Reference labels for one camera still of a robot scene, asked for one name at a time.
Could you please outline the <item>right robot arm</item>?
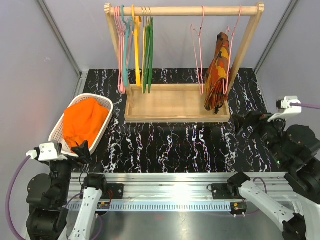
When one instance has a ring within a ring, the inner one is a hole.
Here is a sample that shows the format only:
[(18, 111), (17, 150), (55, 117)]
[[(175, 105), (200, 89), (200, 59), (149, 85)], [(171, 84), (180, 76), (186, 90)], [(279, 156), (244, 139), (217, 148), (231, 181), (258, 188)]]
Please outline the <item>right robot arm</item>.
[(254, 204), (281, 231), (285, 240), (320, 238), (320, 161), (316, 158), (320, 141), (310, 127), (294, 124), (286, 127), (279, 114), (250, 112), (234, 115), (235, 131), (242, 134), (252, 128), (251, 137), (260, 139), (278, 164), (286, 183), (300, 204), (301, 212), (284, 207), (259, 189), (246, 173), (227, 180), (227, 193)]

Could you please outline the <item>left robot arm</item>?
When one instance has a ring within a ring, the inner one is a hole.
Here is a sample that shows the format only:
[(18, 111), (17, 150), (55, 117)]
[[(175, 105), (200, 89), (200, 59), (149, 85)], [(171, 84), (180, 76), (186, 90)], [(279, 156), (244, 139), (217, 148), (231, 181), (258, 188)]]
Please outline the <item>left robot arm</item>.
[(109, 187), (103, 174), (90, 173), (83, 181), (82, 203), (72, 229), (67, 234), (68, 195), (72, 170), (89, 163), (88, 141), (72, 147), (76, 156), (62, 153), (62, 144), (50, 141), (29, 150), (26, 156), (50, 168), (49, 174), (38, 174), (27, 186), (29, 216), (26, 228), (32, 240), (88, 240), (98, 202), (107, 196)]

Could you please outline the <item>pink wire hanger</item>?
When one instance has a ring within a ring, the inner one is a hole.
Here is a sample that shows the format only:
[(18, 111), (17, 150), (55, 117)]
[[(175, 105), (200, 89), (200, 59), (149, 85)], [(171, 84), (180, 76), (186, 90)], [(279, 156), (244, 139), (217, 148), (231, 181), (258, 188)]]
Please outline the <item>pink wire hanger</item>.
[[(196, 74), (197, 74), (200, 95), (204, 94), (203, 57), (202, 57), (202, 29), (203, 29), (204, 20), (205, 20), (205, 6), (202, 5), (202, 19), (201, 19), (201, 25), (199, 30), (195, 28), (193, 23), (190, 25), (190, 33), (191, 33), (191, 39), (193, 44)], [(195, 34), (198, 37), (198, 51), (196, 49)]]

